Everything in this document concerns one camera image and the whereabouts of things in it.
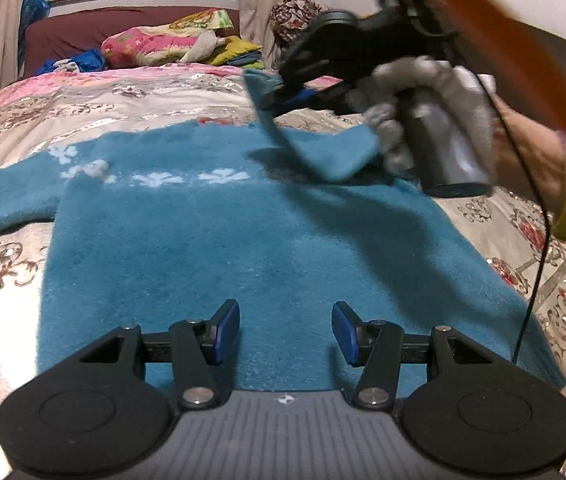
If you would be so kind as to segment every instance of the floral cloth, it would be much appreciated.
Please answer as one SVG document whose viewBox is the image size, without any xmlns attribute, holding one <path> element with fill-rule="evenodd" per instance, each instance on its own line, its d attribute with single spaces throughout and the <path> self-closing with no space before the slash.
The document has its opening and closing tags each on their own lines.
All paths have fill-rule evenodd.
<svg viewBox="0 0 566 480">
<path fill-rule="evenodd" d="M 269 13 L 274 35 L 293 42 L 327 7 L 311 0 L 281 0 Z"/>
</svg>

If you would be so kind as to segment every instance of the maroon headboard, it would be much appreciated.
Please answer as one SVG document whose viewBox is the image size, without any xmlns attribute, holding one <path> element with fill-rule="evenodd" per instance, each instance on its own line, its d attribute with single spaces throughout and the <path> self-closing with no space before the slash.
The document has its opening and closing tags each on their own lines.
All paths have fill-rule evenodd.
<svg viewBox="0 0 566 480">
<path fill-rule="evenodd" d="M 100 48 L 103 41 L 128 28 L 155 27 L 175 22 L 207 7 L 109 7 L 81 10 L 45 18 L 26 30 L 24 77 L 32 77 L 48 59 L 67 59 L 90 48 Z M 239 33 L 239 11 L 227 9 L 234 28 L 224 28 L 219 36 Z"/>
</svg>

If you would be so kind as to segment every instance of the blue cloth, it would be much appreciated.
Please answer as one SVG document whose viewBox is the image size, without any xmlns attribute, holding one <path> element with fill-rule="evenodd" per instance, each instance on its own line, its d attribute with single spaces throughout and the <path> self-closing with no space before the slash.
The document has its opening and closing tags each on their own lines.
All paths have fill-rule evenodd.
<svg viewBox="0 0 566 480">
<path fill-rule="evenodd" d="M 25 61 L 25 30 L 32 23 L 49 16 L 50 7 L 46 0 L 23 0 L 20 6 L 20 23 L 18 24 L 18 66 Z"/>
<path fill-rule="evenodd" d="M 58 60 L 48 59 L 44 65 L 36 71 L 36 75 L 46 74 L 54 71 L 54 63 Z M 105 69 L 105 58 L 101 55 L 98 48 L 92 48 L 81 52 L 80 54 L 70 58 L 79 66 L 81 72 L 102 72 Z"/>
<path fill-rule="evenodd" d="M 508 356 L 522 298 L 411 184 L 357 178 L 308 184 L 261 128 L 197 123 L 52 147 L 0 169 L 0 232 L 55 219 L 38 369 L 117 325 L 161 332 L 226 298 L 239 301 L 242 330 L 218 377 L 237 388 L 352 386 L 360 371 L 330 327 L 338 300 L 407 332 L 455 326 Z M 535 322 L 520 364 L 562 380 Z M 171 391 L 171 373 L 153 365 L 148 380 Z M 404 366 L 399 394 L 424 381 L 422 366 Z"/>
<path fill-rule="evenodd" d="M 249 63 L 254 63 L 260 60 L 262 53 L 259 50 L 254 50 L 253 52 L 247 52 L 245 54 L 240 54 L 240 56 L 233 57 L 227 61 L 228 65 L 231 66 L 243 66 Z"/>
<path fill-rule="evenodd" d="M 260 96 L 279 82 L 260 70 L 246 70 L 243 75 L 247 90 L 256 106 L 258 119 L 269 139 L 290 155 L 307 173 L 323 182 L 345 182 L 378 155 L 378 138 L 362 124 L 336 136 L 309 136 L 298 130 L 279 129 L 272 114 L 257 104 Z"/>
</svg>

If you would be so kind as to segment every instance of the colorful pillow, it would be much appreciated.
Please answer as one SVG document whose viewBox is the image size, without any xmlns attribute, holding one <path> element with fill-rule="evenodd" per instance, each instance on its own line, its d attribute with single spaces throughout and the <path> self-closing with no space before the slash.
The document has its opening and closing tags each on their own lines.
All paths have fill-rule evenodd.
<svg viewBox="0 0 566 480">
<path fill-rule="evenodd" d="M 180 61 L 206 30 L 213 33 L 218 28 L 233 27 L 226 10 L 207 9 L 169 25 L 130 28 L 107 38 L 100 50 L 112 68 L 159 66 Z M 194 61 L 192 56 L 186 59 Z"/>
<path fill-rule="evenodd" d="M 203 63 L 221 66 L 234 57 L 259 50 L 260 48 L 261 45 L 250 43 L 247 40 L 242 40 L 238 36 L 228 36 L 225 38 L 225 46 L 223 48 L 217 48 L 216 51 L 209 58 L 205 59 Z"/>
<path fill-rule="evenodd" d="M 170 29 L 179 31 L 180 36 L 198 36 L 202 30 L 209 28 L 234 28 L 234 24 L 224 9 L 203 10 L 170 23 Z"/>
<path fill-rule="evenodd" d="M 107 38 L 100 49 L 112 68 L 159 66 L 179 61 L 197 39 L 176 36 L 167 25 L 134 27 Z"/>
</svg>

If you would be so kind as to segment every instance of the floral bedspread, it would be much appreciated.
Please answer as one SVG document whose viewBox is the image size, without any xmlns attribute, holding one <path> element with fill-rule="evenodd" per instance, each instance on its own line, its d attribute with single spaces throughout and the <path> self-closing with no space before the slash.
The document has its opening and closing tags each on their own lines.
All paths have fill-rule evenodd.
<svg viewBox="0 0 566 480">
<path fill-rule="evenodd" d="M 332 82 L 324 78 L 314 84 Z M 52 144 L 60 147 L 111 131 L 140 132 L 192 119 L 256 120 L 240 69 L 172 64 L 45 74 L 0 91 L 0 167 Z M 278 122 L 333 134 L 362 118 L 297 110 Z M 495 272 L 528 298 L 544 236 L 538 206 L 501 189 L 490 198 L 438 204 Z M 32 223 L 0 236 L 0 402 L 36 373 L 38 304 L 51 233 L 51 223 Z M 566 376 L 566 244 L 558 240 L 552 241 L 535 315 Z M 0 450 L 0 478 L 8 471 Z"/>
</svg>

